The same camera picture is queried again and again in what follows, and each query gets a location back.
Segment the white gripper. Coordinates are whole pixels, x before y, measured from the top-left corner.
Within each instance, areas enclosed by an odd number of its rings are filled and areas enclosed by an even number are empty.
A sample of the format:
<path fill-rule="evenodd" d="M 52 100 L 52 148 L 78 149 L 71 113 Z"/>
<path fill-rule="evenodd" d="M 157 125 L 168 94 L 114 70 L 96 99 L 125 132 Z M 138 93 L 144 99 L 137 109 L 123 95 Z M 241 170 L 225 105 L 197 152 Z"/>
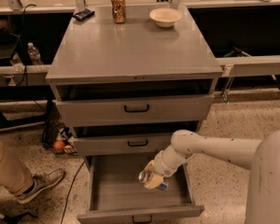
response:
<path fill-rule="evenodd" d="M 148 175 L 148 178 L 144 184 L 146 189 L 154 189 L 163 182 L 163 177 L 172 176 L 178 168 L 178 159 L 172 155 L 168 154 L 165 150 L 160 151 L 154 158 L 150 161 L 145 170 L 147 172 L 155 172 Z"/>

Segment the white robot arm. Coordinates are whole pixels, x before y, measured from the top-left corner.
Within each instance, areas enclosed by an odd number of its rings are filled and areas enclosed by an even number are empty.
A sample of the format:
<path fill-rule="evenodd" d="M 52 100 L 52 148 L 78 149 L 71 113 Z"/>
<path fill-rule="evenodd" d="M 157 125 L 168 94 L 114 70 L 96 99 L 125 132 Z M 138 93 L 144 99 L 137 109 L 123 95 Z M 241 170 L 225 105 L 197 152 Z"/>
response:
<path fill-rule="evenodd" d="M 139 175 L 147 189 L 162 185 L 189 158 L 202 153 L 250 171 L 245 224 L 280 224 L 280 130 L 262 140 L 217 138 L 178 130 Z"/>

